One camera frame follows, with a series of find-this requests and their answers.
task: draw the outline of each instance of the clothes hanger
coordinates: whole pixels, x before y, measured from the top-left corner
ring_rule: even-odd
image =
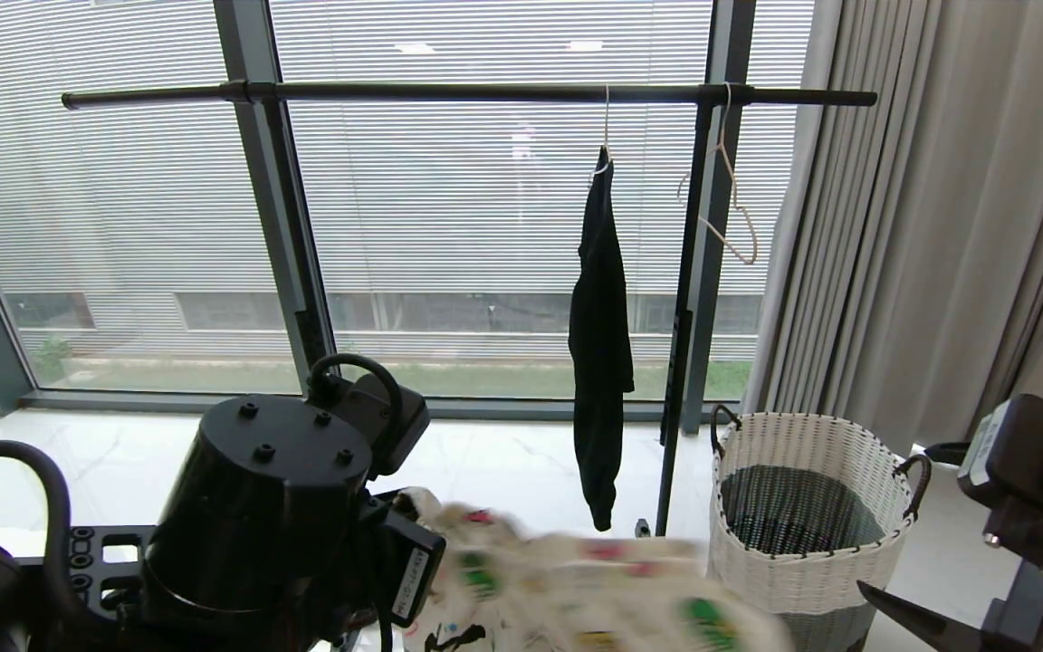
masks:
[[[603,123],[601,123],[601,149],[603,149],[603,151],[606,152],[606,162],[604,162],[603,166],[596,169],[595,173],[590,174],[591,178],[598,176],[601,173],[606,172],[606,170],[609,169],[609,166],[611,166],[612,162],[614,162],[614,160],[612,160],[612,158],[609,156],[609,84],[608,83],[606,86],[606,112],[605,112],[605,117],[603,119]]]
[[[739,263],[755,264],[756,261],[758,260],[758,234],[754,230],[754,222],[751,220],[750,212],[746,210],[746,207],[743,207],[742,203],[737,202],[737,180],[735,178],[735,166],[731,165],[731,156],[730,154],[727,153],[727,123],[725,123],[725,119],[727,119],[727,112],[731,106],[731,86],[730,82],[727,81],[724,82],[724,86],[727,86],[727,106],[724,106],[724,111],[722,111],[719,115],[719,143],[712,148],[707,149],[707,154],[709,155],[715,152],[722,154],[721,158],[722,161],[724,161],[725,168],[727,168],[727,174],[729,174],[731,177],[731,207],[733,210],[739,211],[741,214],[743,214],[743,219],[746,220],[746,227],[748,227],[748,231],[751,233],[750,257],[743,256],[742,252],[735,248],[735,244],[728,243],[727,238],[725,238],[724,235],[720,234],[719,230],[715,228],[715,225],[713,225],[713,223],[707,222],[707,219],[701,215],[699,216],[699,222],[703,223],[703,225],[706,225],[706,227],[710,230],[711,234],[715,235],[715,237],[719,238],[721,243],[724,244],[725,247],[730,249],[731,255],[739,259]],[[675,189],[675,198],[678,199],[679,202],[683,200],[683,184],[686,183],[687,178],[690,178],[689,170],[687,170],[686,174],[683,174],[683,178],[680,178],[678,183],[678,189]]]

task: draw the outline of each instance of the hanging black shirt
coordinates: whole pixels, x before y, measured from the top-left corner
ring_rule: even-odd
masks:
[[[608,153],[598,154],[598,166]],[[571,300],[574,359],[574,451],[595,528],[609,529],[614,478],[622,461],[622,395],[634,391],[634,363],[626,321],[626,273],[611,206],[613,162],[596,174],[586,199],[579,261],[582,273]]]

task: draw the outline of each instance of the screw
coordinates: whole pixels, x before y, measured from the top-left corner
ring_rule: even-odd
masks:
[[[269,462],[271,461],[273,455],[276,455],[276,450],[274,450],[271,445],[266,444],[266,442],[262,442],[262,444],[257,446],[256,451],[252,451],[251,457],[252,459],[256,459],[257,462]]]

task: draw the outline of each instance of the green lawn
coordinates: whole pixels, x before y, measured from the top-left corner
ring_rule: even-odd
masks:
[[[746,385],[750,362],[715,362],[707,372],[707,397],[738,397]],[[572,397],[574,372],[556,366],[500,366],[500,364],[389,363],[389,371],[407,388],[426,395]],[[292,364],[243,363],[223,367],[180,362],[147,366],[92,367],[94,379],[55,383],[59,387],[137,389],[183,392],[298,392]],[[661,400],[665,388],[663,364],[637,364],[632,400]]]

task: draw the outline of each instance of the gray curtain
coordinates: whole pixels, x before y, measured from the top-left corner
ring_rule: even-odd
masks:
[[[746,411],[960,440],[1043,335],[1043,3],[817,3]]]

